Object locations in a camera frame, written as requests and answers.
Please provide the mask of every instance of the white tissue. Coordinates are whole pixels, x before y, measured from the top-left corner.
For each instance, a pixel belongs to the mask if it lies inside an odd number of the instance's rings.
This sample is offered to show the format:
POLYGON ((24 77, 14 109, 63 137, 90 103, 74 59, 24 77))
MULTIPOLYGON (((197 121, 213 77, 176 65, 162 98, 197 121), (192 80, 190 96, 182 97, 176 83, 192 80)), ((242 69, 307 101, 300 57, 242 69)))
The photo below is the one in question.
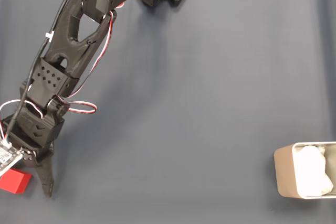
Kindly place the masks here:
POLYGON ((333 184, 325 173, 325 150, 322 146, 295 148, 293 160, 297 190, 301 197, 318 197, 332 191, 333 184))

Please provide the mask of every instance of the gray fabric surface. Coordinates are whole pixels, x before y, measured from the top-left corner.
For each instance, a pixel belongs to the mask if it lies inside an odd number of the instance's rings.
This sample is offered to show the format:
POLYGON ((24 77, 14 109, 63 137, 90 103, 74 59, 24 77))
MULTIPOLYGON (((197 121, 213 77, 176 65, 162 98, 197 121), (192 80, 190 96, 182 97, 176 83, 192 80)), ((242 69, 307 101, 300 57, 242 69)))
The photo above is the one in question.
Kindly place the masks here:
MULTIPOLYGON (((0 102, 61 0, 0 0, 0 102)), ((0 191, 0 223, 335 223, 333 200, 282 198, 273 152, 335 139, 334 0, 128 0, 56 141, 55 193, 36 174, 0 191)), ((81 33, 96 27, 83 20, 81 33)), ((9 105, 3 116, 13 112, 9 105)))

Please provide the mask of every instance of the circuit board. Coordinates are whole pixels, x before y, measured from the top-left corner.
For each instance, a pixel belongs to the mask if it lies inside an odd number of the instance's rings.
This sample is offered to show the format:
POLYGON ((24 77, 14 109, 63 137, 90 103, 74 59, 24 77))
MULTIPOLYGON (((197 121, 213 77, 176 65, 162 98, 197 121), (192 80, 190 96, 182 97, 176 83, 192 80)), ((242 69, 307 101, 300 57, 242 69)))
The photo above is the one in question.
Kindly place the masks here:
POLYGON ((14 147, 6 147, 0 141, 0 177, 22 159, 22 153, 14 147))

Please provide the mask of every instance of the red cube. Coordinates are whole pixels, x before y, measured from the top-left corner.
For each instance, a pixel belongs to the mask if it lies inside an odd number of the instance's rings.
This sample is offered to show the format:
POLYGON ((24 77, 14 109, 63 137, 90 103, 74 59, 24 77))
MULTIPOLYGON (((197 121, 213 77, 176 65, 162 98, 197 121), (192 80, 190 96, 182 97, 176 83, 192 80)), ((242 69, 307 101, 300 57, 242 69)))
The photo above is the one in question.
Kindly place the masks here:
POLYGON ((0 189, 13 194, 23 194, 30 178, 31 174, 11 168, 0 177, 0 189))

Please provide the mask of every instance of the robotic arm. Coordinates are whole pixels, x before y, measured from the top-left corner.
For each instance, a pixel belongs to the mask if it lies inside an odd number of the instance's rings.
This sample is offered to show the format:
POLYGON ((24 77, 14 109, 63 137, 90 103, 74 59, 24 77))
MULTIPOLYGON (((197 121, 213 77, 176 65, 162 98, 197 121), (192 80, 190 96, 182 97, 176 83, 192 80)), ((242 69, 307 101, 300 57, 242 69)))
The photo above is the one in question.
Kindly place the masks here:
MULTIPOLYGON (((17 100, 19 106, 16 112, 2 120, 0 176, 23 159, 26 166, 36 169, 45 195, 51 197, 54 185, 51 167, 54 141, 64 124, 63 116, 70 109, 70 103, 65 98, 73 94, 106 34, 109 38, 117 17, 114 9, 124 1, 63 1, 49 39, 43 42, 29 76, 20 88, 21 99, 17 100), (79 22, 83 14, 100 25, 93 34, 78 41, 79 22), (41 57, 49 42, 48 50, 41 57)), ((155 6, 158 1, 142 0, 149 6, 155 6)), ((170 1, 177 5, 181 0, 170 1)))

